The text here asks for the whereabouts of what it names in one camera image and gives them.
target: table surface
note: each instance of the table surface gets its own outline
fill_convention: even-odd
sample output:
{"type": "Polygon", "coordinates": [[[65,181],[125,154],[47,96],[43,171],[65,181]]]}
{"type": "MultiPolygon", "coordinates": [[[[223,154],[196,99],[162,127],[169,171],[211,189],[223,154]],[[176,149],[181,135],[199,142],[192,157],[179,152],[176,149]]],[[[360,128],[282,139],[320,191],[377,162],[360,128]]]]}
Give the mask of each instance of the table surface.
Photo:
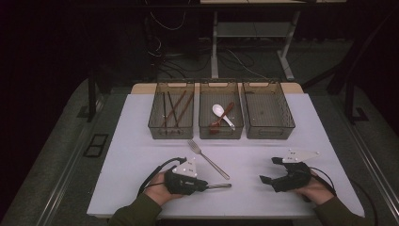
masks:
{"type": "Polygon", "coordinates": [[[299,85],[282,86],[296,125],[287,140],[247,139],[245,129],[240,139],[200,139],[200,97],[196,93],[194,125],[197,126],[193,139],[231,176],[227,181],[205,159],[192,153],[185,139],[152,139],[148,121],[155,84],[135,85],[122,109],[88,214],[110,218],[136,198],[139,187],[157,166],[173,157],[187,157],[195,158],[199,179],[209,185],[230,183],[232,188],[195,192],[168,202],[160,218],[314,218],[312,203],[303,202],[292,192],[276,193],[260,181],[259,175],[271,178],[286,175],[285,167],[274,165],[271,158],[284,157],[291,149],[320,152],[305,163],[328,174],[343,203],[353,213],[364,216],[310,97],[302,93],[299,85]]]}

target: chopsticks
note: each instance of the chopsticks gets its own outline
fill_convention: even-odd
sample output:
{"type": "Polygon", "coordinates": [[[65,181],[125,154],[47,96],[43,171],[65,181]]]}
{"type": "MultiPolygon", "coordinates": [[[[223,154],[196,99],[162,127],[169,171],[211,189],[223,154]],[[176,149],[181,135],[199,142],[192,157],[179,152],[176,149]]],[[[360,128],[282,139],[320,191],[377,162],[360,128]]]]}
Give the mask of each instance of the chopsticks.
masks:
{"type": "Polygon", "coordinates": [[[170,97],[170,93],[168,92],[168,98],[169,98],[170,105],[172,106],[172,109],[169,111],[168,115],[165,116],[164,122],[162,123],[161,127],[164,127],[164,126],[167,127],[168,120],[169,120],[169,118],[170,118],[172,115],[174,116],[174,119],[175,119],[175,124],[174,124],[173,127],[179,127],[179,122],[182,120],[183,115],[184,115],[186,109],[188,108],[188,106],[190,105],[191,101],[192,101],[193,98],[194,98],[194,91],[193,91],[193,92],[191,93],[191,95],[189,96],[187,102],[184,104],[183,110],[182,110],[182,112],[180,113],[179,118],[177,118],[177,117],[176,117],[176,109],[177,109],[178,105],[180,104],[180,102],[182,101],[182,99],[183,99],[183,97],[185,96],[185,94],[186,94],[186,90],[184,90],[184,92],[180,95],[179,100],[178,100],[178,101],[175,103],[175,105],[174,105],[174,104],[172,103],[172,99],[171,99],[171,97],[170,97]]]}

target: dark floor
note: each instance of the dark floor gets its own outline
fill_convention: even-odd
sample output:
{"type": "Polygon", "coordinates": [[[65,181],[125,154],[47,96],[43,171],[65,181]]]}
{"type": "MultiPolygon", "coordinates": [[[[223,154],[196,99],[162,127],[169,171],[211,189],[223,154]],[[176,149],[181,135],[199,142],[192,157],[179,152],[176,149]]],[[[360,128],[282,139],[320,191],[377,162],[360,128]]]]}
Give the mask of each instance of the dark floor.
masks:
{"type": "MultiPolygon", "coordinates": [[[[276,51],[281,47],[279,40],[240,40],[231,44],[220,44],[219,77],[277,77],[284,81],[283,69],[279,65],[276,51]],[[251,73],[237,63],[240,58],[251,73]]],[[[295,76],[295,82],[304,84],[340,62],[351,47],[347,40],[298,41],[290,49],[288,60],[295,76]]],[[[204,48],[198,59],[170,54],[158,77],[210,77],[210,49],[204,48]]],[[[352,125],[343,115],[343,95],[329,95],[326,92],[330,78],[305,89],[325,126],[327,135],[350,179],[372,197],[378,213],[379,225],[398,225],[399,220],[392,213],[398,206],[399,181],[395,172],[399,165],[399,139],[384,118],[368,100],[367,95],[356,89],[355,107],[363,109],[368,121],[352,125]],[[371,169],[363,160],[364,152],[370,153],[379,171],[371,169]]],[[[84,81],[71,96],[58,122],[42,148],[17,197],[8,209],[1,225],[106,225],[106,220],[88,216],[86,211],[92,191],[96,185],[107,147],[112,140],[126,95],[131,87],[113,88],[109,94],[99,94],[98,113],[92,122],[87,122],[88,92],[84,81]],[[107,134],[104,151],[99,158],[87,158],[82,153],[96,134],[107,134]]],[[[375,218],[370,201],[361,189],[359,192],[367,218],[375,218]]],[[[171,225],[161,221],[160,225],[171,225]]],[[[194,225],[196,222],[179,222],[194,225]]],[[[263,220],[214,222],[212,225],[321,225],[316,219],[265,222],[263,220]]]]}

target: fork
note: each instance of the fork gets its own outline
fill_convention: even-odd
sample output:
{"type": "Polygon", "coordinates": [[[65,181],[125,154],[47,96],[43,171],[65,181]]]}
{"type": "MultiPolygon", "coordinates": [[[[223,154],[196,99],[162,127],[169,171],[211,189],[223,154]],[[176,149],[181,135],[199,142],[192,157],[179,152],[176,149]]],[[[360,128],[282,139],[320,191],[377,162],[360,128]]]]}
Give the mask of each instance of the fork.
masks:
{"type": "Polygon", "coordinates": [[[190,145],[191,150],[196,153],[196,154],[200,154],[202,155],[203,158],[206,159],[206,161],[209,162],[209,164],[211,164],[211,166],[213,166],[215,168],[215,170],[217,170],[226,180],[230,180],[230,176],[223,171],[220,167],[218,167],[213,161],[211,161],[211,159],[209,159],[205,154],[202,153],[202,150],[200,149],[200,147],[197,145],[196,142],[194,142],[194,140],[192,139],[188,139],[187,140],[188,145],[190,145]]]}

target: person's left hand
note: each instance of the person's left hand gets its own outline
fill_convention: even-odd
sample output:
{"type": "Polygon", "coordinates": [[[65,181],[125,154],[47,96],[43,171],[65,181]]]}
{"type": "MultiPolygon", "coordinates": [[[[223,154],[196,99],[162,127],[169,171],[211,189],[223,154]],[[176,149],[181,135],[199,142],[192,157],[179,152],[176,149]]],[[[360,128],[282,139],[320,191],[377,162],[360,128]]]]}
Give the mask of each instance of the person's left hand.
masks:
{"type": "Polygon", "coordinates": [[[162,206],[166,202],[174,199],[179,199],[183,196],[181,194],[170,194],[164,182],[165,172],[163,171],[156,174],[150,181],[149,186],[144,190],[144,194],[146,194],[160,206],[162,206]]]}

